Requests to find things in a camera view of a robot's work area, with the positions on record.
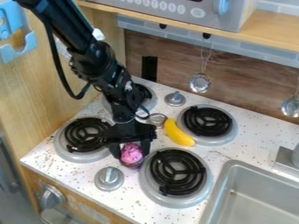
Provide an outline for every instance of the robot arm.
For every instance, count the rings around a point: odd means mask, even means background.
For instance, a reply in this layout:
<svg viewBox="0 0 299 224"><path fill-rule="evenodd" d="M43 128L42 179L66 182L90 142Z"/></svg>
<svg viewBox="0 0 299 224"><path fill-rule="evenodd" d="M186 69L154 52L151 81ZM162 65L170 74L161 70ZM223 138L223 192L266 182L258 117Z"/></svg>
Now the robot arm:
<svg viewBox="0 0 299 224"><path fill-rule="evenodd" d="M74 99L81 99L91 85L98 87L111 105L115 126L103 136L115 158L120 158L121 143L140 142L143 155L150 152L150 142L156 138L156 127L139 123L136 111L144 98L131 80L126 68L115 59L111 47L97 41L93 27L72 0L15 0L32 11L44 24L52 56L60 80ZM72 54L70 67L74 74L87 82L75 95L63 73L52 34L55 34Z"/></svg>

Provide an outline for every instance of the pink object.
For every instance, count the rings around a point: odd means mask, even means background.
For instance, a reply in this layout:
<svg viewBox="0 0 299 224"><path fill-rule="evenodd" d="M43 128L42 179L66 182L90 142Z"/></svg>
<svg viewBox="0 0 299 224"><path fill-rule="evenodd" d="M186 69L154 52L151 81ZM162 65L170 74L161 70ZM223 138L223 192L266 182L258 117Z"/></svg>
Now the pink object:
<svg viewBox="0 0 299 224"><path fill-rule="evenodd" d="M134 164L143 159L143 151L139 145L135 143L126 143L122 147L122 162L126 164Z"/></svg>

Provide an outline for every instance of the banana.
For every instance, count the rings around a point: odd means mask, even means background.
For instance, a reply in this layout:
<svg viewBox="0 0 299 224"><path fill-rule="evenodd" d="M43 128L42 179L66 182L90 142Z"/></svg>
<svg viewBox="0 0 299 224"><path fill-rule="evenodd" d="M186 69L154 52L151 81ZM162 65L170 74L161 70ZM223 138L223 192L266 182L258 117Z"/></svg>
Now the banana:
<svg viewBox="0 0 299 224"><path fill-rule="evenodd" d="M164 129L167 136L176 144L183 146L193 146L195 144L194 139L184 133L177 125L176 121L172 118L169 118L164 123Z"/></svg>

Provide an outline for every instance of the metal sink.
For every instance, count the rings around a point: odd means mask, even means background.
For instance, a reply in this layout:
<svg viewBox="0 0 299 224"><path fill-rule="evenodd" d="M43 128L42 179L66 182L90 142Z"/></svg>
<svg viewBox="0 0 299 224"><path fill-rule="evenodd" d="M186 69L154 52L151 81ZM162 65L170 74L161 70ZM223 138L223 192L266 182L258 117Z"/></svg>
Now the metal sink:
<svg viewBox="0 0 299 224"><path fill-rule="evenodd" d="M299 183L227 162L199 224L298 224Z"/></svg>

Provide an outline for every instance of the white countertop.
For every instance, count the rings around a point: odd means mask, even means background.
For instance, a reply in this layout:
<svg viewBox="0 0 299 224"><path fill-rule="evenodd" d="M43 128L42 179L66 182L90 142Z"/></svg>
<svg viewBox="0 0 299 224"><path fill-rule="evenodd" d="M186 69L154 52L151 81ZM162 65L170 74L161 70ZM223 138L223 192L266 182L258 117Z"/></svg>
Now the white countertop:
<svg viewBox="0 0 299 224"><path fill-rule="evenodd" d="M210 166L215 184L222 165L237 159L271 171L276 153L280 146L294 149L299 142L299 126L273 117L261 115L243 108L237 108L219 101L181 93L187 103L180 108L173 108L164 103L164 97L176 89L135 78L138 83L146 83L158 95L158 103L153 113L160 112L176 118L179 112L196 104L210 104L225 109L235 117L239 125L239 134L231 142L217 147L186 148L201 156ZM101 106L101 96L88 104L76 117L101 116L110 119L111 115ZM45 141L21 159L22 165L57 182L67 189L105 207L109 211L132 221L147 224L198 223L205 209L207 199L197 206L186 209L170 209L159 206L147 198L138 184L138 171L122 167L111 155L99 162L74 164L60 158L53 146L53 133ZM157 132L158 139L152 143L151 152L165 147L180 147L173 143L163 130ZM114 192L102 192L94 185L97 171L107 166L120 168L125 175L123 186Z"/></svg>

